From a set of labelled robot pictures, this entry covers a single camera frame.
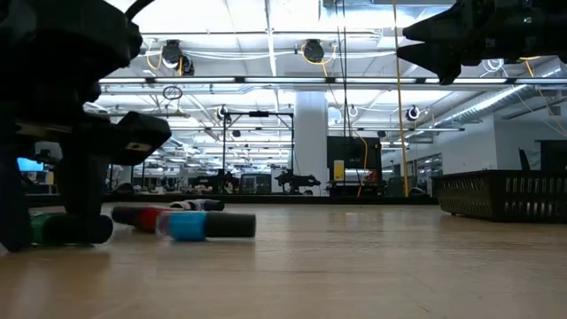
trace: white column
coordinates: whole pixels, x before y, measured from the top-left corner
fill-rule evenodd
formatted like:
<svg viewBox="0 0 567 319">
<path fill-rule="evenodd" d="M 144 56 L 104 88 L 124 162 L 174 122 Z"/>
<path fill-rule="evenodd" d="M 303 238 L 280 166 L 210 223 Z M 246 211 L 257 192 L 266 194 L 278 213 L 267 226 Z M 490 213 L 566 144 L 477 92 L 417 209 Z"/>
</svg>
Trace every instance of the white column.
<svg viewBox="0 0 567 319">
<path fill-rule="evenodd" d="M 327 132 L 328 105 L 324 92 L 297 92 L 295 109 L 295 155 L 293 170 L 296 175 L 313 175 L 327 187 Z M 311 189 L 315 196 L 319 188 Z"/>
</svg>

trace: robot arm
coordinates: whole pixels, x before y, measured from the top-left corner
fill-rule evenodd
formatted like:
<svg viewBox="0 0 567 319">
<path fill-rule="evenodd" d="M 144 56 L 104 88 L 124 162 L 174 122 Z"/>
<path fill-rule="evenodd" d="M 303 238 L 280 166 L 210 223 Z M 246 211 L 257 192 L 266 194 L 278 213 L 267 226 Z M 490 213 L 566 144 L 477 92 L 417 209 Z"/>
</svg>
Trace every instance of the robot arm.
<svg viewBox="0 0 567 319">
<path fill-rule="evenodd" d="M 423 43 L 398 48 L 398 57 L 432 71 L 441 85 L 453 83 L 461 65 L 483 59 L 556 55 L 567 62 L 567 4 L 556 0 L 457 0 L 446 12 L 406 27 L 403 35 Z"/>
</svg>

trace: blue marker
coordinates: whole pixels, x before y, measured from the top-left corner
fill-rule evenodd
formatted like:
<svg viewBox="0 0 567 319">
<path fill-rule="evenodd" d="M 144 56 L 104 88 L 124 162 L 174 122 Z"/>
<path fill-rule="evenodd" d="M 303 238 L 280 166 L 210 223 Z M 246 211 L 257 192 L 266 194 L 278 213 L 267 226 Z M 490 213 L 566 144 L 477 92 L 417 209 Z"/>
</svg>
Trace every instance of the blue marker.
<svg viewBox="0 0 567 319">
<path fill-rule="evenodd" d="M 252 238 L 256 235 L 256 215 L 165 212 L 158 216 L 156 234 L 188 242 L 204 241 L 208 237 Z"/>
</svg>

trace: plastic crate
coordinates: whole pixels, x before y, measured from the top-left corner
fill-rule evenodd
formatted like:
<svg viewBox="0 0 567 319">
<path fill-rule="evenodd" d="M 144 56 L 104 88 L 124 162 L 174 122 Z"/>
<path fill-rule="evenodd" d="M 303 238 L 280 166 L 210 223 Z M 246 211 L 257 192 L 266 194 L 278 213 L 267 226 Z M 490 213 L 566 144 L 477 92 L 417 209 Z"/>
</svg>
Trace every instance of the plastic crate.
<svg viewBox="0 0 567 319">
<path fill-rule="evenodd" d="M 567 222 L 567 173 L 485 170 L 433 177 L 445 212 L 494 222 Z"/>
</svg>

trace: blue screen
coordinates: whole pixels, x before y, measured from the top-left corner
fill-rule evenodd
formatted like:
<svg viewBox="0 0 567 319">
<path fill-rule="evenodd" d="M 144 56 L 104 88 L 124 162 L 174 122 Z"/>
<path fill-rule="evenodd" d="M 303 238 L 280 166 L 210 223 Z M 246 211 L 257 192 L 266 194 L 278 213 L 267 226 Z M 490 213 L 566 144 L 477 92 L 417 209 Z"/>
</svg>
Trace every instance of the blue screen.
<svg viewBox="0 0 567 319">
<path fill-rule="evenodd" d="M 18 166 L 20 172 L 42 172 L 43 163 L 38 163 L 35 160 L 18 158 Z"/>
</svg>

